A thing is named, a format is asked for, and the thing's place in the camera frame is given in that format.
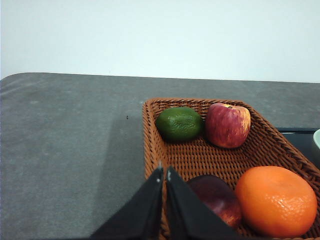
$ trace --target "lime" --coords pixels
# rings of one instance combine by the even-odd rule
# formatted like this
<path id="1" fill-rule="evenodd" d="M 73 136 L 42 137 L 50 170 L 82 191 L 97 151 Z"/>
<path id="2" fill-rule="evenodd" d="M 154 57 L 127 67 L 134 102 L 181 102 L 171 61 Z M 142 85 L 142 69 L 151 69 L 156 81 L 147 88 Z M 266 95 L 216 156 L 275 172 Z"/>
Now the lime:
<path id="1" fill-rule="evenodd" d="M 155 126 L 164 139 L 182 142 L 197 137 L 203 130 L 204 121 L 190 107 L 172 107 L 160 113 L 155 120 Z"/>

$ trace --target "basket weave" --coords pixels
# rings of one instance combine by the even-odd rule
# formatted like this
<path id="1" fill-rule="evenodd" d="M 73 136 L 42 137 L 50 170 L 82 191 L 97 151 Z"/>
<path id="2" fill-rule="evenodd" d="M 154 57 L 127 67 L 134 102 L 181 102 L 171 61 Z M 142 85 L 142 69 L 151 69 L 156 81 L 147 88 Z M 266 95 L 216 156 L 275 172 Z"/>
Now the basket weave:
<path id="1" fill-rule="evenodd" d="M 244 144 L 235 149 L 215 147 L 203 136 L 184 143 L 167 143 L 160 136 L 155 120 L 167 108 L 190 107 L 205 119 L 208 108 L 214 103 L 242 106 L 251 114 L 251 129 Z M 318 210 L 310 230 L 301 238 L 320 237 L 320 170 L 304 157 L 278 130 L 251 106 L 239 100 L 151 98 L 142 109 L 144 129 L 145 177 L 148 178 L 161 162 L 164 169 L 173 166 L 184 181 L 199 175 L 211 174 L 223 179 L 235 189 L 239 177 L 255 166 L 281 166 L 303 177 L 313 188 Z M 163 188 L 163 210 L 160 239 L 169 239 L 170 231 L 166 218 L 166 186 Z M 237 232 L 245 237 L 257 236 L 242 224 Z"/>

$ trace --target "apple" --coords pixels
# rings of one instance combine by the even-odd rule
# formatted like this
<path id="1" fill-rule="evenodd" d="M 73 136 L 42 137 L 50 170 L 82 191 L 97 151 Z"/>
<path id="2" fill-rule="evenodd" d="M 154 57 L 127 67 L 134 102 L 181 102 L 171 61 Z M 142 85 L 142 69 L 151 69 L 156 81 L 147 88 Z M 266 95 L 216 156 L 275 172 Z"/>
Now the apple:
<path id="1" fill-rule="evenodd" d="M 214 175 L 196 176 L 187 181 L 197 197 L 226 224 L 236 229 L 242 219 L 241 207 L 233 190 Z"/>
<path id="2" fill-rule="evenodd" d="M 205 118 L 205 133 L 212 144 L 233 149 L 245 142 L 250 125 L 250 112 L 247 108 L 214 103 L 209 107 Z"/>

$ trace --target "mandarin orange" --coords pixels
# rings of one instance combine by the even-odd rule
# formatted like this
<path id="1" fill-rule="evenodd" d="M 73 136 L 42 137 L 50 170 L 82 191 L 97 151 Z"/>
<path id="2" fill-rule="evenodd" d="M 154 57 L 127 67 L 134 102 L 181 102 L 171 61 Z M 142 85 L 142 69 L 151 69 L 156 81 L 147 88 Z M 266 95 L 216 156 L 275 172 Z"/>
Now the mandarin orange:
<path id="1" fill-rule="evenodd" d="M 235 194 L 244 221 L 265 236 L 299 237 L 316 218 L 315 192 L 302 177 L 284 167 L 250 168 L 238 180 Z"/>

